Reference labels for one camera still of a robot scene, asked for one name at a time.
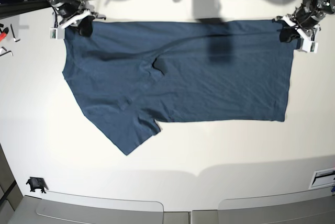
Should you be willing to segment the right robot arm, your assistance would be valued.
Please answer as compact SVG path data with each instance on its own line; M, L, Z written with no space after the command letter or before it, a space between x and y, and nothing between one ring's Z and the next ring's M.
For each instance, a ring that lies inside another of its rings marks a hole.
M96 14L90 11L81 0L46 0L54 11L52 35L58 30L73 27L79 35L89 37L93 32L92 21Z

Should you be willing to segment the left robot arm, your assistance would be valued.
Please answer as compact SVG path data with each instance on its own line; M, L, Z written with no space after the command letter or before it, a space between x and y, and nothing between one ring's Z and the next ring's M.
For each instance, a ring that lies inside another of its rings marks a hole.
M304 0L292 14L277 17L286 23L281 30L280 41L291 42L304 36L314 41L320 30L319 23L326 15L333 14L334 0Z

